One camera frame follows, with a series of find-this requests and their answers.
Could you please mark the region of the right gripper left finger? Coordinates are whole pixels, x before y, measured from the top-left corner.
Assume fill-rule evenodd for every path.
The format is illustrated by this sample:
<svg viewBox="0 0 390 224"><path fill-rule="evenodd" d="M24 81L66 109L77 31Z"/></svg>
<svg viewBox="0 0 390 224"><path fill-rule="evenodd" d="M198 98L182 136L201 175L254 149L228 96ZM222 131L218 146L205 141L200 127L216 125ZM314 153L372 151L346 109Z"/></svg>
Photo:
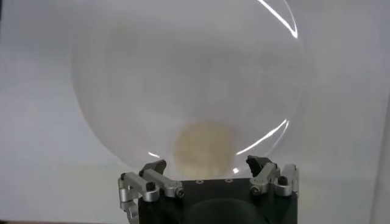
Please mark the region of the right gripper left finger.
<svg viewBox="0 0 390 224"><path fill-rule="evenodd" d="M126 213L129 224L140 222L139 199L152 203L162 196L184 198L182 182L163 175L166 166L166 161L161 159L145 164L138 173L122 173L118 178L119 206Z"/></svg>

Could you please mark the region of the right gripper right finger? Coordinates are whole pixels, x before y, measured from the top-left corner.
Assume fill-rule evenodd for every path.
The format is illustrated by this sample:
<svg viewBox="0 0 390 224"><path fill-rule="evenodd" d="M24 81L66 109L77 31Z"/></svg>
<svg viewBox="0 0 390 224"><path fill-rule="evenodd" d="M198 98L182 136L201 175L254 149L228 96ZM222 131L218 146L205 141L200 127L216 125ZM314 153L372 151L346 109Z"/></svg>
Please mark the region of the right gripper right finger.
<svg viewBox="0 0 390 224"><path fill-rule="evenodd" d="M249 155L246 159L252 178L250 194L260 196L269 192L279 197L299 195L299 170L295 164L280 168L269 158Z"/></svg>

